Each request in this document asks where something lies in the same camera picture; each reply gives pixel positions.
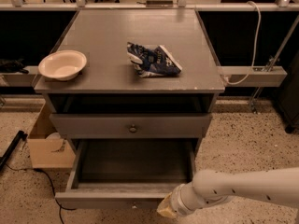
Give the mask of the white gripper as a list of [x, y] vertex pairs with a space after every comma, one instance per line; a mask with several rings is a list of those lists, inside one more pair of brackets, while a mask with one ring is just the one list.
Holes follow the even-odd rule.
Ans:
[[159, 203], [157, 213], [162, 217], [174, 219], [178, 215], [182, 217], [190, 215], [199, 207], [192, 184], [182, 184]]

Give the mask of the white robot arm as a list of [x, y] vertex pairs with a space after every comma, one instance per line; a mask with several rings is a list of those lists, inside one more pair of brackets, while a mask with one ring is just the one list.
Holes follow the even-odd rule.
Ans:
[[186, 217], [197, 209], [228, 203], [236, 197], [299, 207], [299, 169], [286, 168], [227, 174], [198, 171], [192, 181], [167, 194], [157, 207], [162, 217]]

